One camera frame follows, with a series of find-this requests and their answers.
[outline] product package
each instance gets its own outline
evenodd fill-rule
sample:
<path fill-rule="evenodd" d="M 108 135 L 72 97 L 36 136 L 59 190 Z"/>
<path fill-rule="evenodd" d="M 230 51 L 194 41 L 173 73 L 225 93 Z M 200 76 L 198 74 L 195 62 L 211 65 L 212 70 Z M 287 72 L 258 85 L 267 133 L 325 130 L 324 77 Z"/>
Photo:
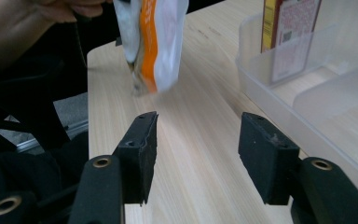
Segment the product package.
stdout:
<path fill-rule="evenodd" d="M 168 90 L 178 79 L 188 0 L 116 0 L 133 94 Z"/>
<path fill-rule="evenodd" d="M 270 84 L 306 66 L 322 0 L 265 0 L 261 52 L 275 49 Z"/>

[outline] plastic bag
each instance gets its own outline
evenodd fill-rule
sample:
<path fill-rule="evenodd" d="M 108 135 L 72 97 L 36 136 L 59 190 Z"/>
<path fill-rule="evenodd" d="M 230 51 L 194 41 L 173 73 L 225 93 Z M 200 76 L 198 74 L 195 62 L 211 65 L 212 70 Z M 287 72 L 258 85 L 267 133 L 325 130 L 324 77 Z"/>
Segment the plastic bag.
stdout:
<path fill-rule="evenodd" d="M 114 1 L 133 94 L 168 90 L 178 79 L 188 0 Z"/>

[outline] clear plastic container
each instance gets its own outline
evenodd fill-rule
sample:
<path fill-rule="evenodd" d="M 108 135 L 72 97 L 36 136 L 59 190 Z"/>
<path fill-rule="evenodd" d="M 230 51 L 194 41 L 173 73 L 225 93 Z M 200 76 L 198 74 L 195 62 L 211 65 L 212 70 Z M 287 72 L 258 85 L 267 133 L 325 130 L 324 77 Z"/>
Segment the clear plastic container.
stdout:
<path fill-rule="evenodd" d="M 358 1 L 323 0 L 315 32 L 260 53 L 262 14 L 240 28 L 243 91 L 309 156 L 358 188 Z"/>

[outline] floor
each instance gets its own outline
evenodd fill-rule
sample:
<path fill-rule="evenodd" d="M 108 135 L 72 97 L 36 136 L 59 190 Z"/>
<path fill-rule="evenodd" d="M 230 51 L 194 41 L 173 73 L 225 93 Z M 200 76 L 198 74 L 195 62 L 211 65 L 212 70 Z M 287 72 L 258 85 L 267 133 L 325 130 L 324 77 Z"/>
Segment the floor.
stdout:
<path fill-rule="evenodd" d="M 57 101 L 54 105 L 62 122 L 62 126 L 67 129 L 70 138 L 76 136 L 78 133 L 85 132 L 89 128 L 87 93 Z M 34 137 L 29 133 L 0 130 L 0 134 L 17 145 L 19 152 L 37 154 L 43 151 L 34 140 Z"/>

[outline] light wood grain surface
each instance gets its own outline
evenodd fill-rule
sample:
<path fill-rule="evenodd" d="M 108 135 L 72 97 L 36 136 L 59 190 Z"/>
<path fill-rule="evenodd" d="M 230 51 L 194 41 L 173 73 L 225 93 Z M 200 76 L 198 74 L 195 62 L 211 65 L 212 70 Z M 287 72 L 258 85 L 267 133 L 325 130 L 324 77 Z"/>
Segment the light wood grain surface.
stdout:
<path fill-rule="evenodd" d="M 241 163 L 243 111 L 235 56 L 242 20 L 258 0 L 227 0 L 188 14 L 178 83 L 134 97 L 122 47 L 89 54 L 90 157 L 112 154 L 133 119 L 157 111 L 158 156 L 148 204 L 126 205 L 127 223 L 291 223 L 288 206 L 262 204 Z"/>

